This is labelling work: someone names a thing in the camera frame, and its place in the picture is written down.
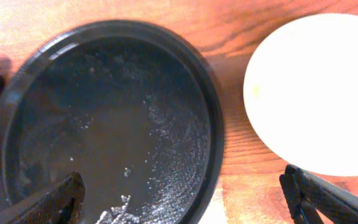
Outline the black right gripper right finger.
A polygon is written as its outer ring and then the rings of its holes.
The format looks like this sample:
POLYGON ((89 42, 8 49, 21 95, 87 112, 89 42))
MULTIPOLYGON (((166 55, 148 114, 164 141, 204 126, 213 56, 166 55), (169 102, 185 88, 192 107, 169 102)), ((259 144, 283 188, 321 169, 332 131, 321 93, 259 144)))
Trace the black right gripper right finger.
POLYGON ((294 165, 287 165, 279 181, 295 224, 358 223, 358 197, 294 165))

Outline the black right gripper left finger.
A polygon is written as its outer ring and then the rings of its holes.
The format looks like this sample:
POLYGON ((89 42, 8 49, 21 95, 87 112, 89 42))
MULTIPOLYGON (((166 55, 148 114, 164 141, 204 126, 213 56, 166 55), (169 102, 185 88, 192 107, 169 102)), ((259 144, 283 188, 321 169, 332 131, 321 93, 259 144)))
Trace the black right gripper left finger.
POLYGON ((0 212, 0 224, 77 224, 85 185, 77 172, 0 212))

